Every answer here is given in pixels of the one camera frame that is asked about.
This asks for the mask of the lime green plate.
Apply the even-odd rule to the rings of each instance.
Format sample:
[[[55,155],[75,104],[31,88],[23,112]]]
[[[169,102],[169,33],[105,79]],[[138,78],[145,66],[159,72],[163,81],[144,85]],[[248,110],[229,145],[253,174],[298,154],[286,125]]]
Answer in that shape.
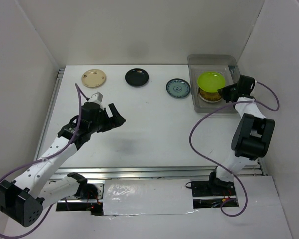
[[[197,84],[203,91],[216,93],[226,86],[226,79],[219,72],[207,71],[199,75]]]

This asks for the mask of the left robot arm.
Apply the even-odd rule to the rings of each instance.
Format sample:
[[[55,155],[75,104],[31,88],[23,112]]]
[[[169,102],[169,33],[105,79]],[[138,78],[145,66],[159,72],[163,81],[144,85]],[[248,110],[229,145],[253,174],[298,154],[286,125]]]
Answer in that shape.
[[[113,103],[109,104],[109,109],[112,116],[108,116],[99,103],[85,102],[80,108],[81,115],[74,116],[61,129],[37,164],[13,181],[3,180],[0,183],[0,210],[22,226],[29,227],[46,207],[59,200],[68,196],[82,199],[89,189],[96,191],[97,187],[76,172],[54,183],[49,180],[67,159],[90,140],[92,134],[106,132],[125,123]]]

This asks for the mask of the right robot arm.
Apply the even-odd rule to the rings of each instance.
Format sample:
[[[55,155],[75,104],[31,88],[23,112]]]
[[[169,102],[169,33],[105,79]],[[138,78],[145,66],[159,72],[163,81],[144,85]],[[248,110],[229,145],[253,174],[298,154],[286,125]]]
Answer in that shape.
[[[218,90],[227,103],[235,104],[241,120],[232,138],[231,153],[223,166],[217,166],[209,176],[207,190],[212,195],[231,188],[234,175],[249,162],[263,158],[269,149],[275,121],[261,113],[251,96],[255,83],[254,78],[241,75],[237,83]]]

